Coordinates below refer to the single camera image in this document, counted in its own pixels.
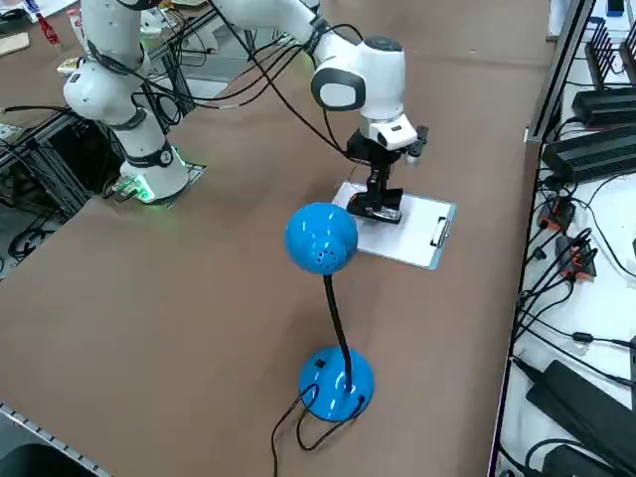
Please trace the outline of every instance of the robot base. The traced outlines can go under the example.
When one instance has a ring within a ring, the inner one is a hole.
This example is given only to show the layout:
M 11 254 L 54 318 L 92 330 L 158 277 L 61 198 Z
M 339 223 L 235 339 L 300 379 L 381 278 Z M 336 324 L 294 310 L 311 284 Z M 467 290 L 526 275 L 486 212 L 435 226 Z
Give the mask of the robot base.
M 135 167 L 124 162 L 119 169 L 125 188 L 144 204 L 168 199 L 179 194 L 188 186 L 190 176 L 186 164 L 177 150 L 172 147 L 172 162 L 168 167 Z
M 315 353 L 300 374 L 300 390 L 317 385 L 303 398 L 303 403 L 316 417 L 330 422 L 349 420 L 360 415 L 374 395 L 374 373 L 369 362 L 351 350 L 353 385 L 345 390 L 345 360 L 339 347 Z

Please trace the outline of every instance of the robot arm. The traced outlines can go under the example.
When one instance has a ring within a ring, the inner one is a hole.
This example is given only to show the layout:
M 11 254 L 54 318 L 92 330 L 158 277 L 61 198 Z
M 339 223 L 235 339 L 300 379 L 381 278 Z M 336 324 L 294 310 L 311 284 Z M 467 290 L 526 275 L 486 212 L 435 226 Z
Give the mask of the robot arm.
M 417 141 L 401 98 L 406 63 L 401 45 L 373 37 L 353 45 L 300 0 L 216 0 L 243 28 L 285 31 L 306 46 L 318 65 L 311 82 L 314 99 L 331 111 L 360 110 L 363 136 L 389 151 Z
M 134 183 L 137 197 L 147 203 L 175 195 L 188 184 L 188 170 L 157 118 L 131 100 L 143 84 L 141 78 L 150 72 L 149 59 L 139 46 L 140 12 L 159 3 L 81 0 L 91 59 L 65 85 L 65 97 L 75 112 L 102 122 L 117 136 L 127 156 L 121 176 Z M 405 59 L 399 43 L 373 37 L 353 45 L 300 0 L 216 0 L 215 4 L 235 25 L 285 31 L 312 55 L 317 69 L 311 90 L 318 104 L 332 111 L 360 110 L 363 118 L 347 152 L 370 164 L 375 179 L 368 181 L 370 195 L 359 209 L 378 214 L 384 214 L 386 206 L 395 209 L 396 201 L 389 204 L 384 197 L 390 192 L 386 182 L 391 165 L 401 156 L 408 158 L 413 145 L 422 142 L 403 112 Z M 141 78 L 130 75 L 131 70 Z M 389 222 L 398 220 L 393 217 Z

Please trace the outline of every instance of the electronic equipment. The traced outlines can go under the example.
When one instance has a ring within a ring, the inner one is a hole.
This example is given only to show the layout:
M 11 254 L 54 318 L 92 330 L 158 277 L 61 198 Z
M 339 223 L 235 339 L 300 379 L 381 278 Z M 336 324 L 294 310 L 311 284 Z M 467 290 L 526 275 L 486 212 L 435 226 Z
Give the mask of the electronic equipment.
M 386 37 L 353 44 L 301 0 L 208 1 L 225 23 L 288 33 L 315 62 L 311 92 L 316 102 L 326 110 L 360 111 L 361 126 L 352 136 L 357 148 L 375 152 L 377 146 L 385 153 L 373 154 L 368 162 L 373 190 L 360 198 L 356 214 L 398 222 L 399 201 L 384 187 L 387 171 L 400 157 L 416 164 L 418 144 L 425 141 L 421 129 L 416 131 L 404 113 L 402 46 Z M 155 115 L 131 100 L 151 71 L 150 58 L 139 46 L 141 12 L 160 2 L 81 0 L 89 60 L 64 89 L 77 114 L 101 122 L 117 137 L 126 153 L 121 181 L 134 184 L 135 197 L 144 203 L 173 197 L 189 183 L 188 170 L 173 154 Z
M 593 281 L 596 276 L 594 266 L 595 251 L 592 250 L 588 241 L 582 245 L 572 246 L 574 239 L 568 236 L 556 238 L 556 256 L 558 259 L 558 270 L 563 278 L 574 277 L 577 280 Z
M 549 144 L 542 160 L 565 183 L 636 171 L 636 125 Z
M 588 455 L 560 445 L 548 452 L 542 472 L 551 477 L 617 477 L 618 474 L 607 464 Z
M 533 381 L 528 401 L 612 467 L 636 472 L 634 412 L 556 360 Z
M 585 126 L 635 123 L 636 87 L 579 91 L 572 102 L 572 110 Z

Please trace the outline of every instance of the black device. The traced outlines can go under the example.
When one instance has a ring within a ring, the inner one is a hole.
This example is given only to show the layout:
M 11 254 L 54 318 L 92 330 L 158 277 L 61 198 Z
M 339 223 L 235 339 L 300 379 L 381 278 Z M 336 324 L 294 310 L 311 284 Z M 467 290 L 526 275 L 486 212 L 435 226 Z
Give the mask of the black device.
M 613 467 L 636 472 L 630 409 L 556 360 L 533 381 L 528 401 Z
M 636 125 L 552 143 L 542 159 L 565 183 L 636 171 Z
M 399 204 L 402 189 L 387 189 L 387 181 L 394 163 L 408 154 L 419 157 L 426 144 L 428 128 L 418 126 L 417 141 L 406 148 L 389 151 L 383 146 L 362 135 L 357 130 L 347 141 L 347 157 L 363 161 L 371 167 L 367 179 L 367 192 L 354 194 L 347 205 L 347 212 L 358 217 L 366 217 L 380 222 L 398 224 L 401 220 Z
M 579 91 L 572 110 L 586 126 L 636 123 L 636 87 Z
M 556 238 L 556 255 L 558 269 L 564 278 L 574 277 L 577 280 L 593 281 L 596 276 L 594 256 L 588 241 L 582 245 L 572 246 L 573 238 L 561 236 Z
M 542 472 L 551 477 L 617 477 L 607 464 L 571 448 L 560 445 L 548 452 Z

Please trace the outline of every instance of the gooseneck lamp arm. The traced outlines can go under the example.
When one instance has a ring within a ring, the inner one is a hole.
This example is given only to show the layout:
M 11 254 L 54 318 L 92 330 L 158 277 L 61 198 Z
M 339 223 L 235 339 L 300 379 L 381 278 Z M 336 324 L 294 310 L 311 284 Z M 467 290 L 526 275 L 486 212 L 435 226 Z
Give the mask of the gooseneck lamp arm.
M 331 312 L 331 320 L 334 323 L 334 329 L 336 330 L 336 336 L 338 337 L 338 343 L 342 350 L 342 356 L 345 360 L 345 379 L 347 391 L 351 390 L 352 386 L 352 373 L 351 373 L 351 353 L 349 352 L 349 345 L 345 338 L 345 332 L 342 329 L 342 322 L 340 321 L 340 315 L 338 314 L 338 306 L 336 306 L 336 297 L 334 296 L 334 287 L 331 281 L 331 275 L 324 275 L 323 280 L 325 282 L 325 292 L 327 293 L 327 302 L 329 303 L 329 311 Z

